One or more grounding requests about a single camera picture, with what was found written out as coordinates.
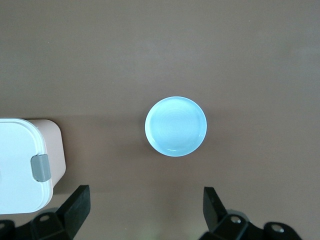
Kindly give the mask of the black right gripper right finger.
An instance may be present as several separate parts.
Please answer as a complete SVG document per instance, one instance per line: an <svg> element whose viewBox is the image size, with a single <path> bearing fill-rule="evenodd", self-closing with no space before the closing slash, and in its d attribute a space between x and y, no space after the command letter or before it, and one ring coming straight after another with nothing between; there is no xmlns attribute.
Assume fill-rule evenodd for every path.
<svg viewBox="0 0 320 240"><path fill-rule="evenodd" d="M298 233L281 222L255 226L243 212L227 210L213 187L203 189L203 215L208 227L201 240L299 240Z"/></svg>

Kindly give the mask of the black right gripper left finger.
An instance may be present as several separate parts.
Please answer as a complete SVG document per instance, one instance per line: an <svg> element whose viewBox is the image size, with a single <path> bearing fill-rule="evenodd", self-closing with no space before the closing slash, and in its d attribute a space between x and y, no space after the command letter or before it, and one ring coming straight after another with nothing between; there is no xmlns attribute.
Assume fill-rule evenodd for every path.
<svg viewBox="0 0 320 240"><path fill-rule="evenodd" d="M90 187L80 185L55 211L43 212L21 226L0 221L2 240L72 240L90 213Z"/></svg>

